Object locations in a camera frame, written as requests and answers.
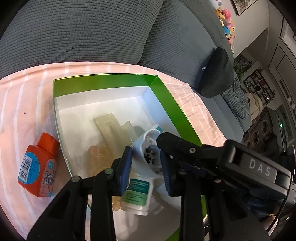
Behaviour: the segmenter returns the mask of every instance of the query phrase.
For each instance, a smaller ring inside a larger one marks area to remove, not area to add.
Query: gray sofa
[[[195,91],[217,47],[233,63],[208,0],[29,0],[0,40],[0,78],[40,64],[112,61],[157,69]],[[221,95],[202,99],[225,137],[240,142],[251,119]]]

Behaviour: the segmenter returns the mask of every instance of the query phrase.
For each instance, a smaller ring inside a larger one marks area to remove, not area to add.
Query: speaker
[[[251,126],[244,136],[245,146],[258,153],[264,152],[264,143],[266,143],[274,134],[269,110],[270,109],[267,107],[262,110],[258,120]]]

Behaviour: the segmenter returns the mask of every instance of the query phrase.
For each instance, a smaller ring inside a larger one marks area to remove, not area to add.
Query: orange bottle
[[[58,164],[55,160],[59,142],[47,133],[42,133],[37,145],[26,151],[18,183],[35,196],[50,197]]]

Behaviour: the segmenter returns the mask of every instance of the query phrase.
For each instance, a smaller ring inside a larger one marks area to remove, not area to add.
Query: blue gripper pad
[[[171,191],[171,176],[170,176],[170,168],[169,168],[169,161],[168,158],[170,159],[169,155],[166,154],[164,151],[160,151],[160,162],[161,162],[161,167],[163,170],[163,178],[165,181],[165,189],[168,192],[168,195],[170,196],[172,194]]]
[[[133,149],[130,146],[126,146],[122,154],[122,157],[119,161],[118,168],[115,174],[115,179],[119,185],[119,192],[121,195],[127,189],[128,186],[132,160]]]

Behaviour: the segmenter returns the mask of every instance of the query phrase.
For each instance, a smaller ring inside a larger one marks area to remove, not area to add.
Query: dark gray pillow
[[[197,87],[215,48],[209,33],[184,4],[164,0],[139,65]]]
[[[197,91],[202,96],[211,98],[228,90],[233,81],[234,69],[227,52],[218,47],[207,63]]]
[[[0,79],[71,61],[137,64],[163,0],[30,0],[0,40]]]

